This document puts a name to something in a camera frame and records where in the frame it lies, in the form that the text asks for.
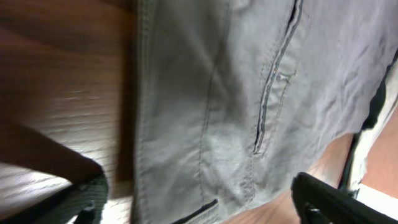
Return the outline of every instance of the wood grain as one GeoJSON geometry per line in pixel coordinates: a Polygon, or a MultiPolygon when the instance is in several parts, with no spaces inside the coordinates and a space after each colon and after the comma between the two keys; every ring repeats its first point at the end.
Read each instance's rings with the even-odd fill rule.
{"type": "MultiPolygon", "coordinates": [[[[98,162],[108,176],[110,200],[102,223],[129,223],[135,5],[0,2],[0,219],[98,170],[72,159],[75,151],[98,162]]],[[[336,185],[350,141],[350,136],[335,141],[311,173],[336,185]]],[[[286,192],[227,223],[297,221],[286,192]]]]}

